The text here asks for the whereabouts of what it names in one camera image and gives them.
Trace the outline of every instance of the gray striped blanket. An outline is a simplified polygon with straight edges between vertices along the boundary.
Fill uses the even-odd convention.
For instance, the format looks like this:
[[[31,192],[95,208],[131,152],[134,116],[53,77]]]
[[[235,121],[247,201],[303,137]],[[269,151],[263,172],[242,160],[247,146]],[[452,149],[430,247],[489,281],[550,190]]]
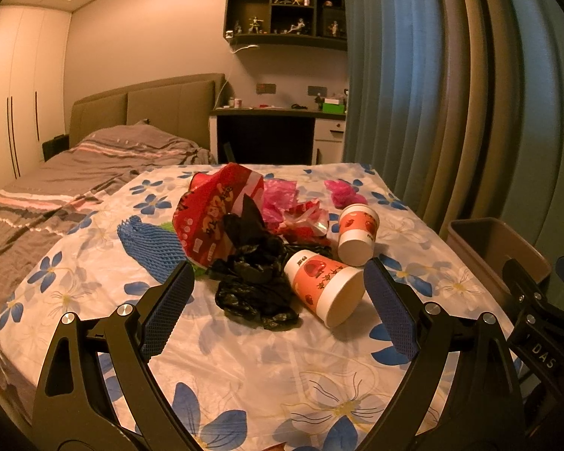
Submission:
[[[42,256],[120,187],[151,168],[213,162],[196,143],[152,126],[117,126],[0,190],[0,313]]]

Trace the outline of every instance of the wardrobe door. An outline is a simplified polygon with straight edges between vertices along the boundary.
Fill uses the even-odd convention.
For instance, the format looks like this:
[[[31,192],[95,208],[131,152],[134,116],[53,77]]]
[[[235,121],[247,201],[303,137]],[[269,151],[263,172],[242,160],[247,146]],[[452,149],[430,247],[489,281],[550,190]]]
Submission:
[[[63,73],[71,14],[44,10],[35,60],[39,141],[65,133]]]
[[[11,130],[15,165],[21,175],[35,170],[42,159],[35,122],[35,57],[42,29],[44,10],[26,7],[18,27],[12,55],[10,96],[12,97]]]
[[[12,53],[23,9],[0,7],[0,188],[16,178],[10,130],[10,80]]]

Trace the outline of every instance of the desk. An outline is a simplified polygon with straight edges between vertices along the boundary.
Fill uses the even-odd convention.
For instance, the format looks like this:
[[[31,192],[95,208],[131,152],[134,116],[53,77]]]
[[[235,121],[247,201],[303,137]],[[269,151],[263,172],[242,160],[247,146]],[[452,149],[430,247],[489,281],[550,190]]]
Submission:
[[[211,152],[226,163],[224,144],[244,164],[340,163],[345,115],[292,109],[215,109],[209,118]]]

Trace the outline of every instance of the upholstered headboard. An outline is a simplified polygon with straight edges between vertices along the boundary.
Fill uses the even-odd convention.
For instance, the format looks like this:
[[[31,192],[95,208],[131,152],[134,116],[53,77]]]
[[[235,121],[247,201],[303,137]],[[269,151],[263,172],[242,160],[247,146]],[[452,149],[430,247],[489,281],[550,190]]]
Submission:
[[[219,73],[193,74],[117,88],[73,104],[69,143],[106,127],[148,119],[152,126],[209,147],[209,113],[224,85]]]

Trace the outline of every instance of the paper cup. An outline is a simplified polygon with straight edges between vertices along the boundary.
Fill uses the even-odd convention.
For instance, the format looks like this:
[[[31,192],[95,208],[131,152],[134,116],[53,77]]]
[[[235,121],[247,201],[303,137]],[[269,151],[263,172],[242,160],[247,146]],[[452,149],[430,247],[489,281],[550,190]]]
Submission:
[[[338,257],[350,266],[363,266],[374,256],[380,219],[367,205],[350,205],[338,218]]]
[[[312,251],[299,251],[284,266],[293,291],[328,328],[342,324],[365,292],[363,271]]]

